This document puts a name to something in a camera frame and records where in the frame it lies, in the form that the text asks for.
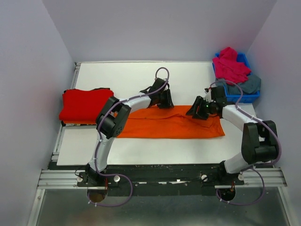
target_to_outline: orange towel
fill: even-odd
[[[206,121],[186,116],[191,106],[159,109],[156,106],[131,113],[118,138],[214,138],[224,136],[220,118]]]

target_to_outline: dark gray towel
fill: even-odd
[[[240,95],[240,91],[236,86],[228,85],[224,80],[225,79],[218,79],[218,81],[221,82],[217,83],[216,85],[225,86],[229,95]],[[244,94],[255,94],[257,91],[260,90],[261,79],[255,74],[250,74],[248,76],[248,81],[240,82],[237,85],[241,87]]]

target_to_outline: white table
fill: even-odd
[[[211,62],[111,62],[81,64],[75,88],[91,90],[109,87],[115,97],[127,98],[154,82],[159,67],[170,71],[174,105],[192,105],[196,96],[214,81]],[[165,70],[158,73],[166,78]],[[241,107],[255,115],[252,104]],[[135,139],[117,138],[108,164],[202,164],[219,163],[240,152],[242,132],[221,119],[224,137],[212,139]],[[95,127],[66,127],[57,165],[85,165],[92,157]]]

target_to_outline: wall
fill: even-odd
[[[276,0],[43,0],[75,61],[207,61],[246,52]]]
[[[0,3],[0,225],[24,226],[74,63],[40,0]]]
[[[262,78],[257,114],[274,120],[282,142],[278,163],[285,174],[301,222],[301,1],[279,0],[248,51],[253,70]]]

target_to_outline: blue basket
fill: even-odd
[[[237,62],[243,62],[248,68],[250,68],[248,60],[246,59],[246,55],[244,53],[238,53],[236,61]],[[225,93],[226,93],[227,100],[229,102],[236,102],[239,99],[239,97],[240,97],[240,95],[230,95],[230,94],[228,94],[226,88],[225,88]],[[240,100],[240,103],[252,103],[259,96],[260,96],[260,92],[259,91],[257,91],[255,94],[243,95],[243,97]]]

